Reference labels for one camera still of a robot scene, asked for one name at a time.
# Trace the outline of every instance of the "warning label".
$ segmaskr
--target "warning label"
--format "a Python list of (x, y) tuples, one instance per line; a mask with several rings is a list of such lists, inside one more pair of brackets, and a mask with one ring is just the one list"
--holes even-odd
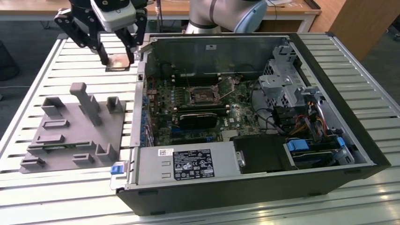
[(173, 178), (190, 180), (214, 177), (210, 150), (173, 152)]

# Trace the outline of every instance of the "metal table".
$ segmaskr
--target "metal table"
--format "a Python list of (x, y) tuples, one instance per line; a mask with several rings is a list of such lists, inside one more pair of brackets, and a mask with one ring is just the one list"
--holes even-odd
[[(97, 101), (128, 101), (120, 160), (129, 156), (129, 132), (137, 71), (104, 72), (97, 55), (58, 39), (0, 142), (0, 223), (50, 224), (390, 224), (400, 220), (400, 107), (354, 60), (325, 34), (300, 37), (388, 157), (392, 167), (328, 195), (152, 217), (136, 216), (109, 188), (109, 168), (20, 174), (20, 161), (40, 124), (46, 96), (77, 102), (72, 82), (85, 82)], [(104, 34), (108, 53), (124, 53), (118, 39)]]

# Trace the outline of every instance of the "barcode sticker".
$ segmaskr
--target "barcode sticker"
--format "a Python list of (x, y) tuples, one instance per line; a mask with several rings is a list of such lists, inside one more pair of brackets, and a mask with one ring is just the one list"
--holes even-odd
[(172, 156), (173, 149), (158, 149), (158, 156)]

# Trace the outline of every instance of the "floor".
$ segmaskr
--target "floor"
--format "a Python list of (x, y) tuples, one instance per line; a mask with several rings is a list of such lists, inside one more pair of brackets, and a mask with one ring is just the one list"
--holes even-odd
[[(170, 30), (174, 23), (165, 24)], [(13, 114), (26, 94), (28, 88), (1, 88), (30, 86), (52, 45), (61, 33), (54, 24), (44, 30), (40, 22), (0, 22), (0, 40), (20, 67), (20, 74), (6, 81), (0, 81), (0, 138), (5, 132)], [(384, 89), (400, 103), (400, 41), (384, 34), (378, 43), (361, 62)]]

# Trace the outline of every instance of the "wooden table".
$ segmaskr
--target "wooden table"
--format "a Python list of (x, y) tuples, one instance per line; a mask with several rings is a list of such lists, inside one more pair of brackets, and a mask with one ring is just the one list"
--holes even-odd
[[(0, 0), (0, 21), (52, 21), (60, 8), (69, 8), (68, 0)], [(162, 0), (164, 20), (189, 19), (188, 0)], [(297, 32), (306, 32), (320, 10), (312, 9), (304, 0), (268, 7), (264, 20), (301, 21)], [(154, 4), (148, 6), (149, 20), (156, 19)]]

